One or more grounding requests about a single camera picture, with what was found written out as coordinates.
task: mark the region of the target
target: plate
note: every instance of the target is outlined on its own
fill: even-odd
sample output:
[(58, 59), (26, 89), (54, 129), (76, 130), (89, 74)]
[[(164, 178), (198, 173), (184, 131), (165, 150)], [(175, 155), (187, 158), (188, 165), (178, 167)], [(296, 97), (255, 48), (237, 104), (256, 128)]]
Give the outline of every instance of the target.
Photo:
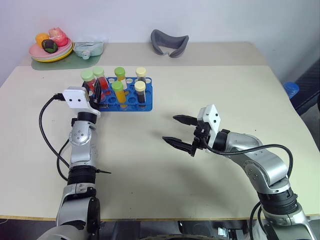
[(75, 44), (73, 43), (72, 44), (72, 47), (70, 48), (70, 50), (65, 53), (64, 55), (62, 56), (58, 56), (56, 58), (53, 58), (53, 59), (49, 59), (49, 60), (44, 60), (44, 59), (41, 59), (41, 58), (35, 58), (35, 57), (31, 57), (33, 60), (37, 61), (37, 62), (41, 62), (41, 63), (51, 63), (51, 62), (55, 62), (55, 61), (58, 61), (58, 60), (61, 60), (61, 59), (64, 59), (66, 56), (68, 56), (70, 53), (72, 53), (72, 50), (74, 49), (74, 46)]
[(36, 59), (53, 58), (67, 52), (70, 46), (72, 46), (72, 41), (68, 38), (66, 45), (58, 47), (58, 51), (54, 53), (48, 53), (35, 43), (29, 48), (29, 54)]

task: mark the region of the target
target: test tube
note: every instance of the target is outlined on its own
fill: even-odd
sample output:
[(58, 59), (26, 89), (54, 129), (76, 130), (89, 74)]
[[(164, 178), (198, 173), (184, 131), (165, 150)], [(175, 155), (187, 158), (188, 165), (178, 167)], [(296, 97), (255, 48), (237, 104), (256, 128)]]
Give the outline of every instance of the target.
[(135, 74), (138, 77), (137, 81), (142, 81), (146, 83), (147, 70), (144, 67), (137, 67)]
[(123, 90), (125, 94), (128, 94), (129, 92), (126, 91), (128, 86), (126, 82), (126, 71), (122, 66), (118, 66), (114, 69), (114, 74), (116, 75), (116, 78), (118, 81), (120, 81), (123, 85)]
[[(111, 87), (115, 93), (116, 99), (120, 104), (124, 104), (126, 102), (126, 96), (124, 92), (124, 86), (121, 81), (115, 81), (111, 84)], [(126, 108), (127, 105), (120, 105), (121, 108)]]
[(134, 89), (136, 90), (136, 95), (138, 96), (139, 103), (146, 102), (146, 84), (143, 81), (137, 81), (134, 84)]
[(109, 85), (105, 77), (104, 69), (101, 66), (97, 66), (93, 69), (93, 74), (96, 76), (97, 80), (99, 81), (102, 92), (106, 92), (107, 95), (110, 95), (111, 91), (108, 90)]
[(83, 70), (81, 72), (81, 78), (84, 82), (86, 82), (86, 84), (88, 84), (89, 89), (95, 93), (95, 83), (96, 83), (96, 79), (94, 76), (94, 73), (88, 69), (88, 70)]

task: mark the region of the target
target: green plate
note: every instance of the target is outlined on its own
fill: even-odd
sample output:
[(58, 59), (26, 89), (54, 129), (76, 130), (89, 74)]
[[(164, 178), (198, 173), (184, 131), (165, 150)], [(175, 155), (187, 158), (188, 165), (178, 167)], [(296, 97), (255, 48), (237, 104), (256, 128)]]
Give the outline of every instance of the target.
[(77, 56), (75, 52), (72, 52), (69, 56), (53, 62), (39, 62), (32, 59), (31, 67), (34, 70), (61, 70), (61, 69), (85, 69), (96, 65), (100, 59), (100, 56), (91, 56), (87, 60), (83, 60), (82, 57)]

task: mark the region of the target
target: yellow plate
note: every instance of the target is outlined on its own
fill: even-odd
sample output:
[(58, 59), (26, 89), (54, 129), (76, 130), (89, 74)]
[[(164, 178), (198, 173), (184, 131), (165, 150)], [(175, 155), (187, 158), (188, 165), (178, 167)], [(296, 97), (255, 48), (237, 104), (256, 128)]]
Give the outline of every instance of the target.
[(55, 59), (40, 60), (40, 59), (38, 59), (38, 58), (33, 58), (33, 57), (31, 57), (31, 58), (32, 58), (33, 60), (35, 60), (35, 61), (37, 61), (37, 62), (41, 62), (41, 63), (51, 63), (51, 62), (55, 62), (55, 61), (64, 59), (66, 56), (68, 56), (70, 53), (72, 53), (72, 51), (73, 51), (73, 49), (74, 49), (74, 46), (75, 46), (75, 44), (72, 43), (72, 47), (70, 48), (70, 50), (69, 50), (66, 54), (64, 54), (64, 55), (62, 55), (62, 56), (60, 56), (60, 57), (57, 57), (57, 58), (55, 58)]

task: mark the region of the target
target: blue object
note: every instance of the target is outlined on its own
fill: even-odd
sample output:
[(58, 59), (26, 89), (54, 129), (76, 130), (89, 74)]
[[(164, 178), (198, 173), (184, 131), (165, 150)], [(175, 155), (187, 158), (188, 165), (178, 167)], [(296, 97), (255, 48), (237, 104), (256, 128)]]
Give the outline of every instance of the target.
[(126, 101), (124, 103), (119, 103), (115, 92), (111, 88), (111, 84), (117, 81), (117, 77), (108, 77), (109, 88), (104, 91), (110, 91), (111, 94), (106, 96), (106, 99), (102, 101), (102, 104), (106, 104), (107, 107), (100, 107), (100, 112), (148, 112), (152, 110), (152, 80), (150, 77), (145, 78), (145, 102), (138, 102), (138, 96), (135, 90), (135, 83), (138, 79), (137, 77), (126, 77), (127, 89), (124, 92), (129, 92), (125, 95)]
[(286, 91), (286, 94), (288, 94), (289, 99), (292, 99), (300, 90), (298, 84), (292, 81), (288, 81), (283, 84), (283, 88)]

